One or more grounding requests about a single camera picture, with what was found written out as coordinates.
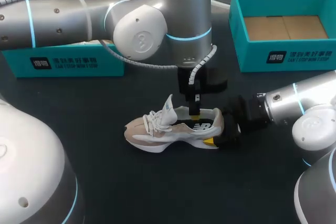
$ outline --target robotic arm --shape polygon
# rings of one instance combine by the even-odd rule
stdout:
[[[302,224],[332,224],[336,214],[336,71],[232,102],[230,114],[241,133],[294,122],[292,135],[310,166],[294,190]]]
[[[100,40],[125,62],[178,68],[180,92],[195,119],[200,95],[226,88],[226,81],[208,85],[207,70],[202,67],[216,51],[211,29],[211,0],[0,0],[0,50]],[[123,56],[103,39],[113,40]],[[136,62],[151,57],[163,40],[173,66]]]

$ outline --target white sneaker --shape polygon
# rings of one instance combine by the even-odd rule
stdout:
[[[147,152],[162,152],[176,141],[185,141],[197,148],[217,149],[203,140],[221,135],[224,119],[220,109],[201,109],[200,120],[191,120],[188,107],[173,108],[172,94],[162,110],[137,118],[126,125],[126,140]]]

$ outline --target teal box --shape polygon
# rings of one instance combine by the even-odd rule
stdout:
[[[113,44],[109,44],[109,48],[119,53]],[[124,75],[124,63],[100,44],[17,49],[2,53],[17,78]]]
[[[329,39],[250,41],[244,17],[318,16]],[[336,69],[336,0],[231,0],[241,72]]]

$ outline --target cardboard bottom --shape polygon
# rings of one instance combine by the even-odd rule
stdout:
[[[328,39],[318,16],[244,17],[244,21],[251,41]]]

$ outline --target shoelace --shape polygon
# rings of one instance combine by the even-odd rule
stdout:
[[[169,132],[172,129],[169,129],[169,126],[160,125],[162,111],[151,111],[149,115],[144,115],[143,122],[145,124],[145,128],[148,134],[153,136],[153,131],[155,132]]]

